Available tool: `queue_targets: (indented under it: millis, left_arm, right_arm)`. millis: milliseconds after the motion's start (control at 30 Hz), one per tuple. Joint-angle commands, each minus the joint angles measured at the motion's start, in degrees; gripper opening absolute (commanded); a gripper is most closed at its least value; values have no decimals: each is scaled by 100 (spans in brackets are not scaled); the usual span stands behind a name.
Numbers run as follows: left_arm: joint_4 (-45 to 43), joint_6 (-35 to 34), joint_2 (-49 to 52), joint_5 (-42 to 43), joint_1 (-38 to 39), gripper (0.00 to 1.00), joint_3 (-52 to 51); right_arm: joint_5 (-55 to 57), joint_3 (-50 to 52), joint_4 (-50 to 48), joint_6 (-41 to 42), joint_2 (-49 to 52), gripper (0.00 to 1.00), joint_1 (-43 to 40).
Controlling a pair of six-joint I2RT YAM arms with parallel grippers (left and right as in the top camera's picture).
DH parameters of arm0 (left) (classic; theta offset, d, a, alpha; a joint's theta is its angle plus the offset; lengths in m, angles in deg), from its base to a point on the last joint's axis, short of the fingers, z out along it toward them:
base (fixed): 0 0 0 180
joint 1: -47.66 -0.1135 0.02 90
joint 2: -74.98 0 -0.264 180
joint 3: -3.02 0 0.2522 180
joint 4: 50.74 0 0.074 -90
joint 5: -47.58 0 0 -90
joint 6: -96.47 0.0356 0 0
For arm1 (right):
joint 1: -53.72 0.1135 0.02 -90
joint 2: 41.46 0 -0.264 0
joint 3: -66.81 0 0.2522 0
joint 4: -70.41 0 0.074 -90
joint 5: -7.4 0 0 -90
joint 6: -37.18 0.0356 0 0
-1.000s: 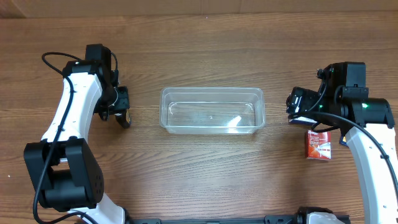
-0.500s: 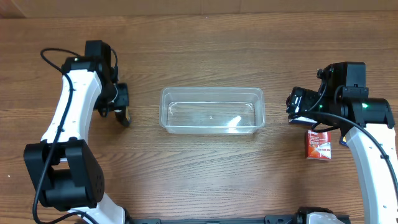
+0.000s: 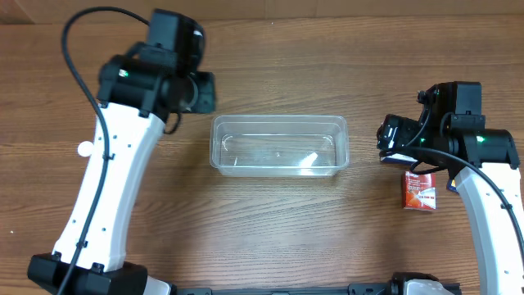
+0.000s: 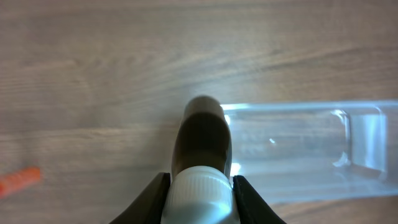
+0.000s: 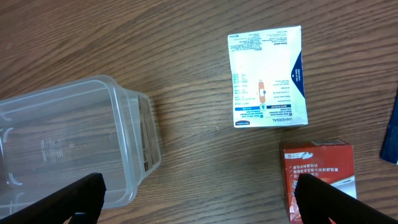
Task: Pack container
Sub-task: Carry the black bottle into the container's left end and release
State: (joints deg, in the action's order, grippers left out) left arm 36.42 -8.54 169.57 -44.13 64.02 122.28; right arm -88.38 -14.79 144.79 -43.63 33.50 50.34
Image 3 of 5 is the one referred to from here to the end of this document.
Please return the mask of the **white blue medicine box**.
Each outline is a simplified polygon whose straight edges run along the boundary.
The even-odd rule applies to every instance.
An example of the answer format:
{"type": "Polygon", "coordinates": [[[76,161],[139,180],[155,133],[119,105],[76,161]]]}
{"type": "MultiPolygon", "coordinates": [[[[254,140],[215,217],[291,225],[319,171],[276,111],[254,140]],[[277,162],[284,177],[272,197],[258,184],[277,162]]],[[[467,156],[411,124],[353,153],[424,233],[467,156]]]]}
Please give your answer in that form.
{"type": "Polygon", "coordinates": [[[395,164],[401,164],[401,165],[407,165],[411,166],[413,163],[416,162],[416,160],[412,157],[408,157],[399,153],[392,154],[390,156],[386,157],[380,157],[381,162],[385,163],[395,163],[395,164]]]}

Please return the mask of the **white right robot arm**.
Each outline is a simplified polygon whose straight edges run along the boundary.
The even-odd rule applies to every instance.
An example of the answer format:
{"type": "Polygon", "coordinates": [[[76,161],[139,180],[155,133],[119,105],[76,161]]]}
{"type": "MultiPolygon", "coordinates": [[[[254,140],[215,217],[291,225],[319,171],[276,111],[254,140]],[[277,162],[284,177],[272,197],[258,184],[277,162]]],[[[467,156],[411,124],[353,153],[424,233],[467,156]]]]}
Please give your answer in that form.
{"type": "Polygon", "coordinates": [[[523,292],[520,159],[511,134],[483,115],[388,115],[377,131],[383,156],[402,154],[447,170],[468,215],[483,294],[523,292]]]}

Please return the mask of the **red medicine box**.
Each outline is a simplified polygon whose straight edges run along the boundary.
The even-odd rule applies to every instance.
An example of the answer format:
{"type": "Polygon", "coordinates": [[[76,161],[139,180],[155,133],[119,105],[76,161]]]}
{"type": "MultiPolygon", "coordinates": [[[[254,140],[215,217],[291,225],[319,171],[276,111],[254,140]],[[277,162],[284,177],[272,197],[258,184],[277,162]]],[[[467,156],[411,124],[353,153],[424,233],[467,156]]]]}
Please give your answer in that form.
{"type": "Polygon", "coordinates": [[[436,176],[405,171],[402,178],[402,207],[419,211],[436,209],[436,176]]]}

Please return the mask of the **blue yellow VapoDrops box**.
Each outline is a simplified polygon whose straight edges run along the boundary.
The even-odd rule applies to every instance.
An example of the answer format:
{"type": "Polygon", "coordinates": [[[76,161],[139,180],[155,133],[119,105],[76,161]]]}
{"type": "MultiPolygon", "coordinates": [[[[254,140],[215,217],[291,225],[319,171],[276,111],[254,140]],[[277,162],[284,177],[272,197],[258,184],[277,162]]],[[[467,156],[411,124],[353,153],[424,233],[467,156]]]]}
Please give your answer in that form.
{"type": "Polygon", "coordinates": [[[452,192],[452,193],[457,193],[457,189],[456,189],[456,186],[455,186],[455,181],[453,179],[450,179],[448,182],[447,182],[447,185],[446,185],[446,188],[452,192]]]}

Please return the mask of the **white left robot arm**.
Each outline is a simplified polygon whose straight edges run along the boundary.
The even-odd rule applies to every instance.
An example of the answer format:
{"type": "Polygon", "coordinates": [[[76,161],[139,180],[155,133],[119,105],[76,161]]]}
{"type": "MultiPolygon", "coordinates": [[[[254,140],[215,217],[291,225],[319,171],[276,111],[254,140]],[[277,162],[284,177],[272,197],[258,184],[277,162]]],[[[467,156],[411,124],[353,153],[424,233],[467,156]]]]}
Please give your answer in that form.
{"type": "Polygon", "coordinates": [[[95,137],[79,194],[51,252],[32,256],[29,280],[50,294],[174,294],[127,262],[129,223],[147,163],[170,115],[214,110],[201,55],[116,55],[101,69],[95,137]]]}

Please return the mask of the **orange tube white cap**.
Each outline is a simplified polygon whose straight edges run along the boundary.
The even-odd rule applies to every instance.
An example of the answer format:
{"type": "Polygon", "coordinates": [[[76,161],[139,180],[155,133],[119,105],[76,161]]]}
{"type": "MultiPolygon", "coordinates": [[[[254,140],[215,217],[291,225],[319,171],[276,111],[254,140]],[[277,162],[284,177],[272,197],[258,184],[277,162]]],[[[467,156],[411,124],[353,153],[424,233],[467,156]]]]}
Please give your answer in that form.
{"type": "Polygon", "coordinates": [[[77,153],[81,157],[90,157],[93,154],[94,144],[90,141],[83,141],[77,147],[77,153]]]}

